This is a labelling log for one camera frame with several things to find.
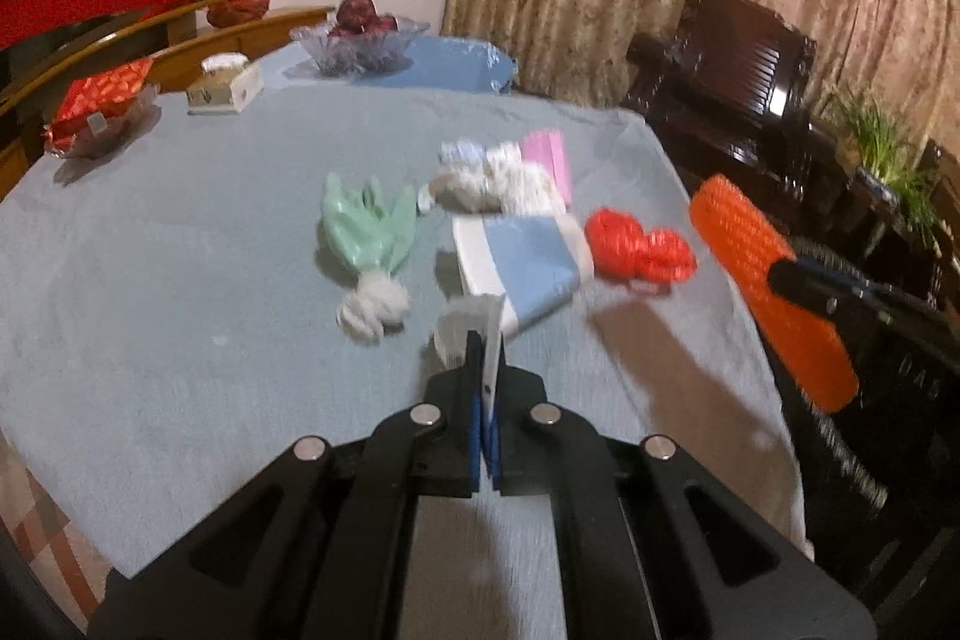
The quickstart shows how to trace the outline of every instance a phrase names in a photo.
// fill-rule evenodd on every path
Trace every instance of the white label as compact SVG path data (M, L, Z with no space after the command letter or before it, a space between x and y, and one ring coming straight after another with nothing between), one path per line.
M90 126L90 130L93 132L93 136L95 137L99 137L99 135L107 130L107 119L104 117L102 112L94 112L92 115L88 116L86 119L86 124Z

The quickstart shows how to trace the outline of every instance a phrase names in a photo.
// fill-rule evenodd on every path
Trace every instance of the table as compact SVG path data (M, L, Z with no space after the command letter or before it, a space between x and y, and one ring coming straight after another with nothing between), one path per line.
M333 311L352 280L318 244L323 180L387 192L436 169L442 140L559 127L576 215L602 205L690 240L670 295L597 282L512 340L602 434L671 434L803 540L789 435L752 319L686 219L639 116L533 98L319 84L240 116L182 95L95 167L45 159L0 204L0 429L97 548L132 575L301 434L363 437L421 395L429 333L457 292L450 217L419 220L398 277L413 312L375 348ZM421 504L403 637L557 637L563 608L541 498Z

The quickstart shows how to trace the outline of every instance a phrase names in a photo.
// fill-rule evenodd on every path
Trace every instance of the green rubber glove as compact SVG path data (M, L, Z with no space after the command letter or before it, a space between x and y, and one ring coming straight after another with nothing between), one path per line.
M344 189L333 172L326 177L323 235L330 249L358 276L373 269L392 274L410 252L415 228L412 187L405 186L388 205L376 177L363 191Z

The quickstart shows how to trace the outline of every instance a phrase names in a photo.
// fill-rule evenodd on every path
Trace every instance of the pink package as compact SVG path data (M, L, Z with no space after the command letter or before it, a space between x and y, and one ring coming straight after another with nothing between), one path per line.
M566 165L566 147L563 134L555 128L534 131L520 143L520 156L524 161L535 161L544 165L557 184L563 203L573 204L573 183L570 181L570 169Z

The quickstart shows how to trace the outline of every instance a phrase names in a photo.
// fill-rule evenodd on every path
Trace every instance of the triangular cutout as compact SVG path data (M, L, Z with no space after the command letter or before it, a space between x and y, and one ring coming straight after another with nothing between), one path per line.
M728 512L698 485L683 492L724 584L741 586L776 566L776 555L741 527Z
M260 540L274 520L283 499L283 489L272 485L251 502L232 523L203 541L190 555L198 572L226 586L243 584Z

